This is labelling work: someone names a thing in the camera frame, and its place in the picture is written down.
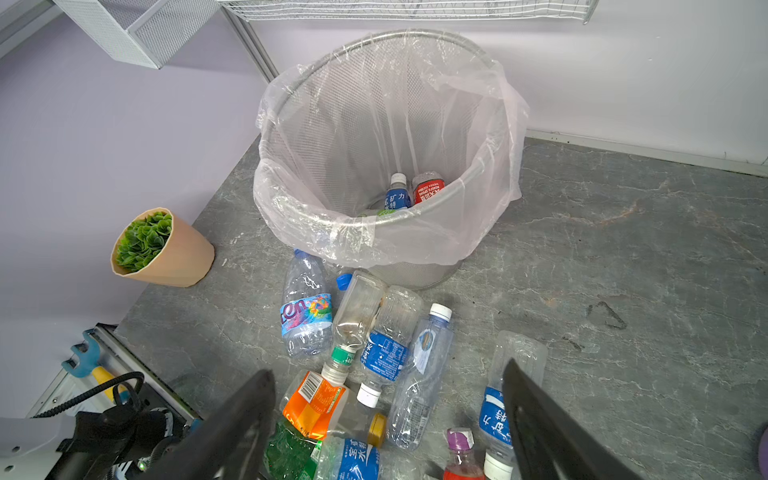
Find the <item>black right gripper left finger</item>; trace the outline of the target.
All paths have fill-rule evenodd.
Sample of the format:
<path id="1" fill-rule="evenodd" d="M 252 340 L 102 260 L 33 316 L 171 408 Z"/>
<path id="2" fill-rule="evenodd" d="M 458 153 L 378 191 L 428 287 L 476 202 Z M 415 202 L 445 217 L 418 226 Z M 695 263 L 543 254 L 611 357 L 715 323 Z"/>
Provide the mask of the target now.
<path id="1" fill-rule="evenodd" d="M 276 381 L 262 369 L 201 426 L 150 467 L 146 479 L 254 479 L 273 426 Z"/>

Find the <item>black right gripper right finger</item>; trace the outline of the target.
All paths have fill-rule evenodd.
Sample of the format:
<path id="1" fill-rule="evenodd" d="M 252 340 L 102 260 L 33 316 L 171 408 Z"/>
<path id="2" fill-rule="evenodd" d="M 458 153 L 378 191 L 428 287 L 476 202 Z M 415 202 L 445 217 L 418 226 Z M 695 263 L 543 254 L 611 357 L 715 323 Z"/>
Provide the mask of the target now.
<path id="1" fill-rule="evenodd" d="M 518 390 L 511 413 L 513 448 L 523 479 L 637 479 L 538 385 L 510 363 Z"/>

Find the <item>crushed green plastic bottle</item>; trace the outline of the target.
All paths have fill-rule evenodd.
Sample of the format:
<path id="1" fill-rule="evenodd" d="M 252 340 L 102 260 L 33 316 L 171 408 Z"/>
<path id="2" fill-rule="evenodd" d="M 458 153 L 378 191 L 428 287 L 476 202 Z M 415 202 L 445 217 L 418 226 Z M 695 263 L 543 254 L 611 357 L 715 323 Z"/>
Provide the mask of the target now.
<path id="1" fill-rule="evenodd" d="M 323 442 L 305 438 L 287 420 L 276 423 L 264 453 L 268 479 L 313 480 Z"/>

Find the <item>clear bottle red cap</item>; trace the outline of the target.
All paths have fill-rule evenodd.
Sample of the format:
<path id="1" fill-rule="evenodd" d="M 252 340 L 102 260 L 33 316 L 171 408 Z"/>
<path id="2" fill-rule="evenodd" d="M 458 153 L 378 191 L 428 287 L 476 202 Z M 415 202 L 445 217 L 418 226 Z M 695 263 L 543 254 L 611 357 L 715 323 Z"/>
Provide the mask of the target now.
<path id="1" fill-rule="evenodd" d="M 439 193 L 445 187 L 445 180 L 439 173 L 428 171 L 416 175 L 412 187 L 413 204 L 416 205 Z"/>

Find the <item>blue label bottle white cap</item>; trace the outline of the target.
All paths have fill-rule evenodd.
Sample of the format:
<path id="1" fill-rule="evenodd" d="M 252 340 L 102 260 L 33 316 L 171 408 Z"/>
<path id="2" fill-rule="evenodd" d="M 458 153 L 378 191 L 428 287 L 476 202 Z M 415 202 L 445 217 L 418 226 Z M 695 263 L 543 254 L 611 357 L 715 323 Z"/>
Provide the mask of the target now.
<path id="1" fill-rule="evenodd" d="M 407 209 L 412 206 L 411 196 L 408 190 L 407 177 L 403 173 L 394 173 L 390 179 L 390 186 L 385 196 L 385 210 Z"/>

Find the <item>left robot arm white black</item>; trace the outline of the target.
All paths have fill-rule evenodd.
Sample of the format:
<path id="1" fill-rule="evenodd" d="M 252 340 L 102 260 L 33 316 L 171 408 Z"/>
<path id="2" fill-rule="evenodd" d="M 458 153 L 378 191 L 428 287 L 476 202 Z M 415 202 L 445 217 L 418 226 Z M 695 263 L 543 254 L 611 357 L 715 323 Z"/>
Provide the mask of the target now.
<path id="1" fill-rule="evenodd" d="M 30 418 L 1 420 L 3 479 L 143 479 L 201 422 L 129 372 Z"/>

